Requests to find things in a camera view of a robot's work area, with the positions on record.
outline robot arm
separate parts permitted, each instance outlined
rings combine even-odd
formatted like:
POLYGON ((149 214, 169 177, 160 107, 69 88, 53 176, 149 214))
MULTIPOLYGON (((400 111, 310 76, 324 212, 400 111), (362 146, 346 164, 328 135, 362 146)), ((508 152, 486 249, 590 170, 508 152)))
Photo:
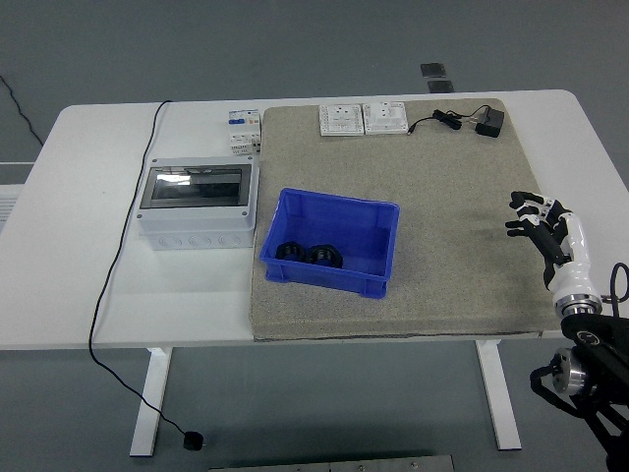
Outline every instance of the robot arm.
POLYGON ((509 206, 518 219, 505 224, 507 235, 529 237, 542 253, 543 282, 552 292, 559 318, 599 314, 600 294, 590 280, 590 256, 579 217, 557 200, 529 192, 513 192, 509 206))
POLYGON ((526 192, 513 192, 511 203, 518 219, 505 225, 509 236, 527 236, 545 260, 546 288, 552 292, 561 330, 575 342, 571 349, 557 350, 550 364, 531 373, 531 388, 556 408, 586 421, 607 452, 610 472, 626 471, 629 464, 629 422, 617 408, 629 402, 629 320, 619 317, 618 304, 629 298, 615 294, 612 272, 613 317, 602 316, 601 297, 590 280, 590 257, 581 221, 560 202, 526 192), (569 395, 572 405, 542 384, 552 375, 556 392, 569 395), (604 416, 620 434, 614 436, 600 420, 604 416))

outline black rubber part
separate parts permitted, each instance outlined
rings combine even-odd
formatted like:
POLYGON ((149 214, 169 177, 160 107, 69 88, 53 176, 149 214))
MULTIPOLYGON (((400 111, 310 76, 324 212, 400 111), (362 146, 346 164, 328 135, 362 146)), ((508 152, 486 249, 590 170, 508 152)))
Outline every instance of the black rubber part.
POLYGON ((341 268, 343 256, 331 244, 322 244, 308 250, 308 262, 316 266, 341 268))
POLYGON ((184 434, 184 448, 187 450, 201 450, 203 447, 203 435, 196 431, 187 431, 184 434))
POLYGON ((275 259, 303 263, 306 261, 306 250, 301 244, 296 243, 295 241, 288 241, 277 247, 277 250, 275 251, 275 259))

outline black power adapter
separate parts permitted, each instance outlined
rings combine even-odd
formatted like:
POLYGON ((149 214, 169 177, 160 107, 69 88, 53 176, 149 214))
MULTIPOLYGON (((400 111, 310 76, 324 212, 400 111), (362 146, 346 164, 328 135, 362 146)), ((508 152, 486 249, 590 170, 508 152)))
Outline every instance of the black power adapter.
POLYGON ((475 131, 482 136, 497 138, 504 122, 504 112, 487 107, 485 113, 479 117, 475 131))

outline gray floor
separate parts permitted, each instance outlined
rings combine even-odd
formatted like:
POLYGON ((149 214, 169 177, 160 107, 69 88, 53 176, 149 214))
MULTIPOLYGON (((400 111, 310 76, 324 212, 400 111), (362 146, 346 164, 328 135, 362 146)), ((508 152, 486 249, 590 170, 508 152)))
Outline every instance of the gray floor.
MULTIPOLYGON (((456 91, 574 92, 629 183, 626 2, 0 0, 0 11, 0 74, 44 139, 72 104, 424 93, 420 64, 438 61, 456 91)), ((4 89, 0 120, 0 162, 36 160, 4 89)), ((28 171, 1 165, 0 184, 28 171)), ((517 452, 495 450, 471 342, 178 349, 164 410, 208 445, 184 451, 163 425, 150 459, 126 456, 138 403, 85 351, 0 352, 0 470, 413 454, 452 454, 457 471, 604 470, 585 424, 529 390, 558 344, 500 346, 517 452)), ((102 357, 142 385, 146 352, 102 357)))

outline blue plastic bin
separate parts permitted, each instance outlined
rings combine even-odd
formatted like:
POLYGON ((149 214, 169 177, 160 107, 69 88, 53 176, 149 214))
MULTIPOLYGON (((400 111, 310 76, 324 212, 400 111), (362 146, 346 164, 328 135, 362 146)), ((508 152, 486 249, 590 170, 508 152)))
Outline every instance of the blue plastic bin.
POLYGON ((388 202, 283 189, 259 255, 266 263, 266 279, 384 298, 399 214, 400 207, 388 202), (277 247, 288 241, 306 250, 330 244, 343 257, 343 266, 275 259, 277 247))

